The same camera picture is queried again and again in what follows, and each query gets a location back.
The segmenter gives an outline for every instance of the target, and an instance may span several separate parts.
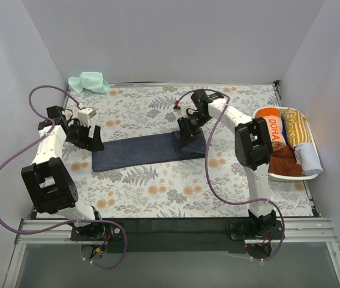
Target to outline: laundry basket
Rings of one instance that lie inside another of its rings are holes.
[[[276,106],[267,106],[267,107],[273,107],[273,108],[278,108],[281,115],[284,114],[284,112],[288,109],[287,107],[276,107]],[[255,112],[254,112],[254,115],[253,117],[255,118],[256,117],[256,113],[260,110],[260,109],[263,109],[263,108],[267,108],[267,107],[262,107],[262,108],[259,108],[257,109]],[[309,136],[311,138],[311,142],[312,142],[312,145],[314,146],[314,149],[315,149],[315,152],[316,154],[318,155],[318,150],[316,149],[316,145],[315,145],[315,140],[314,140],[314,137],[312,136],[312,132],[311,132],[311,128],[309,127],[309,124],[308,122],[306,122],[307,124],[307,128],[308,128],[308,133],[309,133]],[[281,181],[281,182],[290,182],[290,181],[302,181],[302,180],[310,180],[310,179],[314,179],[315,177],[317,177],[319,174],[313,174],[311,176],[302,176],[302,177],[292,177],[292,176],[282,176],[282,175],[277,175],[277,174],[274,174],[274,173],[268,173],[268,178],[270,180],[274,180],[274,181]]]

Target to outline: yellow striped towel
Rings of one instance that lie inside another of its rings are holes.
[[[283,118],[287,142],[292,148],[302,142],[312,143],[307,128],[307,118],[300,111],[288,108]]]

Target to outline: floral tablecloth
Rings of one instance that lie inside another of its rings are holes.
[[[271,85],[258,86],[130,86],[108,94],[91,91],[71,95],[97,110],[92,125],[101,127],[103,142],[178,130],[174,100],[189,90],[210,88],[231,96],[231,103],[252,115],[262,106],[277,105]],[[192,103],[189,97],[181,104]],[[68,100],[67,108],[77,108]],[[204,127],[206,138],[215,120]],[[226,205],[207,186],[204,159],[175,161],[93,172],[91,153],[64,145],[63,161],[80,197],[102,217],[232,217],[247,216],[248,206]],[[234,153],[234,134],[219,124],[212,139],[209,170],[213,186],[229,201],[249,199],[245,172]],[[270,181],[271,198],[285,216],[312,216],[302,182]]]

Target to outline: mint green cloth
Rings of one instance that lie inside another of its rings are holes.
[[[77,93],[81,93],[83,88],[103,94],[110,91],[110,85],[103,80],[100,72],[82,72],[79,77],[68,78],[68,84]]]

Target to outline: white wall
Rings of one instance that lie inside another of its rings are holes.
[[[310,121],[324,173],[309,186],[340,241],[340,1],[325,1],[281,85],[283,105]]]
[[[28,92],[41,84],[65,87],[37,29],[21,0],[0,1],[0,164],[38,137],[40,121],[28,107]],[[62,104],[55,91],[35,97],[40,111],[47,105]],[[31,201],[20,170],[33,159],[28,152],[14,160],[0,174],[0,216],[18,227],[20,218],[31,210]],[[0,287],[13,251],[15,234],[0,226]]]
[[[280,80],[324,0],[23,0],[64,79]]]

